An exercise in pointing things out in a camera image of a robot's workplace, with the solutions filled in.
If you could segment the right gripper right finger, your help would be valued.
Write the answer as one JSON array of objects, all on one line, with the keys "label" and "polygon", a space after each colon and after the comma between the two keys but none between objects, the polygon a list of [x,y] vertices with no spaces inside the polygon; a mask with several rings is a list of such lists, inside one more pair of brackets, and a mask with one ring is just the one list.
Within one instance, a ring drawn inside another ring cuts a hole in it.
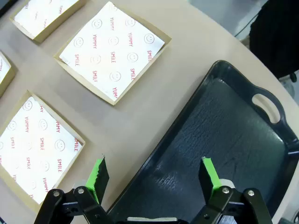
[{"label": "right gripper right finger", "polygon": [[217,224],[223,216],[231,216],[238,224],[271,224],[272,219],[258,189],[239,192],[223,185],[211,158],[203,157],[199,182],[206,205],[191,221],[192,224]]}]

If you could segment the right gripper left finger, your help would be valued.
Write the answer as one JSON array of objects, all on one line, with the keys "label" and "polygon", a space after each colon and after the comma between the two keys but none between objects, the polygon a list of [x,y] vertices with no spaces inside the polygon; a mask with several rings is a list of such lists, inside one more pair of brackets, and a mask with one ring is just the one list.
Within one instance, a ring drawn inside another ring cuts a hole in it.
[{"label": "right gripper left finger", "polygon": [[65,193],[50,190],[36,216],[36,224],[70,224],[75,216],[84,216],[89,224],[112,224],[101,206],[109,175],[105,158],[98,159],[85,185]]}]

